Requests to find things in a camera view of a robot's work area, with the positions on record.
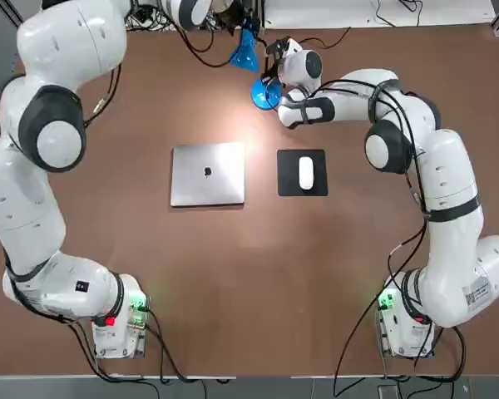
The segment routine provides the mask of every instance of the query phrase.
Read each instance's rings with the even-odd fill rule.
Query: white mouse
[[[308,156],[299,158],[299,187],[310,190],[314,184],[314,164]]]

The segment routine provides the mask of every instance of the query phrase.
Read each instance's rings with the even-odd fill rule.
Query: black mouse pad
[[[299,187],[299,158],[308,156],[313,160],[314,184],[310,190]],[[327,169],[324,150],[278,150],[277,187],[281,197],[324,197],[327,188]]]

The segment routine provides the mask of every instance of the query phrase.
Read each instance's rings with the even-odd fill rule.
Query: blue funnel
[[[251,99],[263,111],[274,109],[281,100],[281,82],[277,78],[267,82],[257,79],[251,87]]]
[[[259,72],[259,59],[255,52],[256,41],[253,33],[243,28],[240,35],[240,44],[237,47],[238,51],[236,51],[236,55],[231,60],[231,65],[252,72]]]

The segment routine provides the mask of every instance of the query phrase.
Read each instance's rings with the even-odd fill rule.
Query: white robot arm
[[[416,357],[424,341],[423,354],[428,353],[434,331],[431,321],[444,328],[457,326],[499,298],[499,236],[479,239],[484,218],[462,139],[441,128],[433,103],[403,94],[393,72],[354,71],[318,90],[322,73],[318,54],[302,50],[292,39],[287,47],[279,59],[278,75],[294,89],[279,103],[283,125],[293,129],[330,121],[371,121],[364,149],[372,167],[396,174],[419,171],[429,260],[424,268],[395,277],[407,295],[402,298],[391,283],[383,293],[382,315],[394,355]]]
[[[211,0],[163,0],[182,27],[205,19]],[[85,154],[84,83],[122,62],[125,17],[156,0],[43,0],[17,32],[25,76],[0,100],[0,241],[5,294],[59,321],[94,318],[99,357],[143,352],[146,295],[128,274],[60,251],[66,227],[47,172],[66,172]]]

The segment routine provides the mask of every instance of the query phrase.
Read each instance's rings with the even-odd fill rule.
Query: brown table
[[[341,32],[291,32],[331,42]],[[271,32],[268,40],[284,32]],[[217,35],[207,59],[235,40]],[[191,36],[196,46],[205,35]],[[499,38],[486,25],[354,29],[321,51],[324,78],[362,67],[394,70],[405,88],[433,99],[459,131],[477,174],[484,234],[499,234]],[[363,155],[368,123],[289,131],[250,100],[256,75],[199,64],[175,34],[130,35],[114,103],[88,131],[85,160],[51,176],[68,235],[64,251],[132,273],[151,295],[166,341],[192,375],[330,375],[358,316],[387,277],[386,257],[421,225],[401,177]],[[82,91],[86,110],[107,79]],[[246,203],[171,209],[170,150],[182,143],[247,145]],[[329,196],[280,198],[276,151],[323,148]],[[427,245],[412,263],[426,263]],[[2,294],[0,374],[90,372],[67,328],[32,316]],[[499,373],[499,301],[462,326],[468,374]],[[358,330],[342,374],[381,374],[373,318]],[[451,374],[459,358],[447,332],[419,372]],[[144,361],[110,371],[156,374],[154,341]],[[390,362],[410,374],[410,362]]]

